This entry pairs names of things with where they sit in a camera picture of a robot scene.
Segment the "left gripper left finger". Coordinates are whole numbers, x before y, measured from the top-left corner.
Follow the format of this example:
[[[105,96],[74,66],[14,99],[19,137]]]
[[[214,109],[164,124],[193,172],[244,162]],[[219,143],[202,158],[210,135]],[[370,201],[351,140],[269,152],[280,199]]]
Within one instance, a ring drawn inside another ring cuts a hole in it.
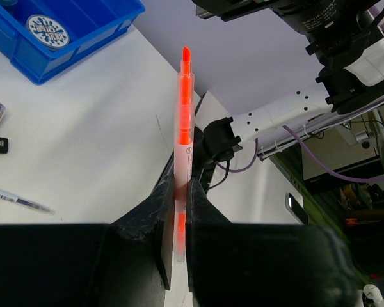
[[[111,224],[0,225],[0,306],[163,306],[174,179]]]

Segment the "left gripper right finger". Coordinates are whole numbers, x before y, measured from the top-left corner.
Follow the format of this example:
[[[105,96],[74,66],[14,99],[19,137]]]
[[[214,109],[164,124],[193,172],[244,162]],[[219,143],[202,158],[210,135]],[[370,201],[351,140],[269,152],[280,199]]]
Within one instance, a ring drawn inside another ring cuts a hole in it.
[[[186,261],[195,306],[354,306],[349,250],[330,228],[237,224],[188,187]]]

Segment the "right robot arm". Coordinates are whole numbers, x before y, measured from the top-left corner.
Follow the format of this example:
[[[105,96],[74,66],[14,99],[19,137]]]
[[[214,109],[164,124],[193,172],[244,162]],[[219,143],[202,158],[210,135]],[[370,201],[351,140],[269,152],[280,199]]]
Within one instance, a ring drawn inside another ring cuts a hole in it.
[[[209,123],[195,139],[193,173],[230,161],[257,140],[263,157],[299,138],[384,104],[384,7],[375,1],[196,1],[201,19],[228,22],[271,10],[308,40],[322,68],[308,86],[239,115]]]

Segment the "orange clear pen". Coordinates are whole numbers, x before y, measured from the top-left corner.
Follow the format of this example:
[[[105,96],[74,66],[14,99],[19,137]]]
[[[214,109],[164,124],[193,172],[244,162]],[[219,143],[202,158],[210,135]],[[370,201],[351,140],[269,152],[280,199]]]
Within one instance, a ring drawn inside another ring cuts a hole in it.
[[[186,203],[188,184],[192,176],[195,130],[195,76],[192,73],[191,51],[183,47],[177,79],[177,99],[174,110],[175,229],[174,257],[178,262],[186,257]]]

